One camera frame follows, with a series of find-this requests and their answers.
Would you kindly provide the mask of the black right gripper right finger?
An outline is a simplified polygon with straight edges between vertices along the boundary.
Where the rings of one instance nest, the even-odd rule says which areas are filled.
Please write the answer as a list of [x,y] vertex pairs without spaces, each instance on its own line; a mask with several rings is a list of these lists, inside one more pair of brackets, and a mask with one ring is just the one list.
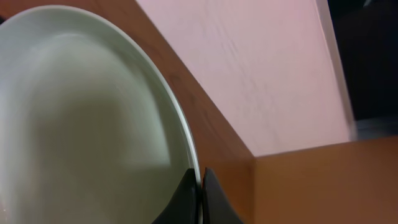
[[202,194],[203,224],[243,224],[210,168],[205,169]]

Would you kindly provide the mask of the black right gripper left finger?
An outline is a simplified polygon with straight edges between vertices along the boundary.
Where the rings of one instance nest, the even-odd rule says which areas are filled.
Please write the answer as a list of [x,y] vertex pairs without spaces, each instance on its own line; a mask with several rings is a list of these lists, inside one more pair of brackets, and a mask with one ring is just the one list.
[[152,224],[197,224],[198,185],[194,169],[187,169],[172,198]]

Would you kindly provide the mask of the light blue plate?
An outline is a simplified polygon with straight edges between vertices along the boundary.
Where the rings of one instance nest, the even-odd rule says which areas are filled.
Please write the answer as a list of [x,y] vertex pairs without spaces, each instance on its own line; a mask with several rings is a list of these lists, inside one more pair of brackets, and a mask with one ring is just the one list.
[[151,223],[189,169],[183,111],[121,29],[69,6],[1,24],[2,223]]

